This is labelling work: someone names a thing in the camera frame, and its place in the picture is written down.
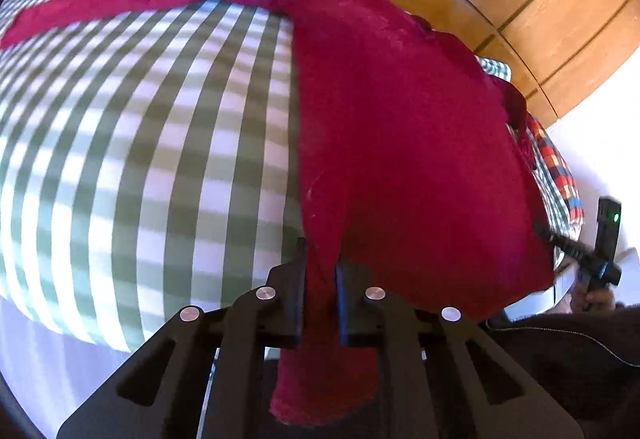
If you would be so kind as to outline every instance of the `white floor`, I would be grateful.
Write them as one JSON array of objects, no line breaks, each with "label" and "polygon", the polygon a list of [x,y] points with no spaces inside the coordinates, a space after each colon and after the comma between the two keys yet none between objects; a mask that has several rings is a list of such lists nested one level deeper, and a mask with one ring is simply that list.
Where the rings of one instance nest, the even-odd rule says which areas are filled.
[{"label": "white floor", "polygon": [[[598,197],[622,202],[618,256],[640,249],[640,49],[596,92],[548,129],[574,173],[586,224],[580,240],[593,245]],[[616,298],[640,303],[640,264],[623,262]]]}]

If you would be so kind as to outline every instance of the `white cord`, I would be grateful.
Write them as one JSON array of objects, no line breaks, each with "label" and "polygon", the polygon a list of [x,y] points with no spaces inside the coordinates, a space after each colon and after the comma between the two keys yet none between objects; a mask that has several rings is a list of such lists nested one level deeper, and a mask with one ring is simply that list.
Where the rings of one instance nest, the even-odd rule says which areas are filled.
[{"label": "white cord", "polygon": [[609,353],[611,356],[616,358],[618,361],[621,361],[625,365],[628,365],[629,367],[634,367],[636,369],[640,369],[640,365],[636,365],[635,363],[630,363],[629,361],[626,361],[625,359],[620,358],[620,356],[618,356],[615,352],[609,349],[604,343],[598,342],[598,340],[596,340],[595,338],[587,334],[578,333],[576,331],[565,331],[564,329],[546,329],[545,327],[506,327],[505,329],[497,329],[495,327],[491,327],[488,321],[485,321],[485,325],[487,326],[488,329],[491,329],[492,331],[504,332],[504,331],[519,331],[522,329],[529,329],[531,331],[549,331],[549,332],[555,332],[555,333],[566,333],[566,334],[574,334],[577,336],[582,336],[584,338],[590,339],[592,342],[597,343],[604,350],[606,350],[607,353]]}]

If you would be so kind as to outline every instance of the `red fabric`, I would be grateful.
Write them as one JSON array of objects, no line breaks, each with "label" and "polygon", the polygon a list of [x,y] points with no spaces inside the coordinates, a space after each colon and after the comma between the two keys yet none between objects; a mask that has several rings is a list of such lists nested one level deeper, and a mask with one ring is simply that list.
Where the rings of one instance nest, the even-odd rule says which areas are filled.
[{"label": "red fabric", "polygon": [[[193,1],[52,0],[22,12],[2,47]],[[532,231],[546,221],[542,199],[504,126],[520,116],[520,130],[526,116],[462,42],[388,0],[229,1],[294,25],[306,321],[302,348],[283,351],[271,408],[285,422],[317,424],[376,390],[374,353],[337,345],[341,250],[417,307],[452,305],[475,319],[552,283],[551,249]]]}]

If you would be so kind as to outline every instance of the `round metal pin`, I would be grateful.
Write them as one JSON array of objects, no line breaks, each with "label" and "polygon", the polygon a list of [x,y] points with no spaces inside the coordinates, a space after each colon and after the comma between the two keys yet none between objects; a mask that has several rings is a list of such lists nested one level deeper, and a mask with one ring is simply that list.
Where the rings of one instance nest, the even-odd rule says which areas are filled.
[{"label": "round metal pin", "polygon": [[462,318],[462,313],[455,307],[446,307],[440,314],[447,322],[457,322]]},{"label": "round metal pin", "polygon": [[255,295],[260,300],[271,300],[276,296],[276,290],[272,287],[269,287],[268,285],[264,285],[258,288],[258,291],[255,292]]},{"label": "round metal pin", "polygon": [[183,322],[193,322],[197,320],[200,316],[200,311],[197,307],[185,307],[182,311],[180,311],[180,320]]},{"label": "round metal pin", "polygon": [[381,287],[370,287],[364,292],[369,300],[382,300],[385,296],[385,290]]}]

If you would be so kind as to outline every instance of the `silver screw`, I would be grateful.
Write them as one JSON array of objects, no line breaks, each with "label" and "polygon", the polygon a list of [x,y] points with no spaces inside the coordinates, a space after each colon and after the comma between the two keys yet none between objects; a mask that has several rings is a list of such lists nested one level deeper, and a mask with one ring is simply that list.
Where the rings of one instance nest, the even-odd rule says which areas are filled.
[{"label": "silver screw", "polygon": [[260,300],[271,300],[276,296],[276,290],[272,287],[269,287],[268,285],[264,285],[258,288],[258,291],[255,292],[255,295]]},{"label": "silver screw", "polygon": [[364,292],[369,300],[382,300],[385,296],[385,290],[381,287],[370,287]]},{"label": "silver screw", "polygon": [[197,307],[193,307],[193,305],[189,307],[185,307],[182,311],[180,311],[180,320],[183,322],[193,322],[200,317],[200,311]]},{"label": "silver screw", "polygon": [[446,307],[440,314],[447,322],[457,322],[462,318],[462,314],[455,307]]}]

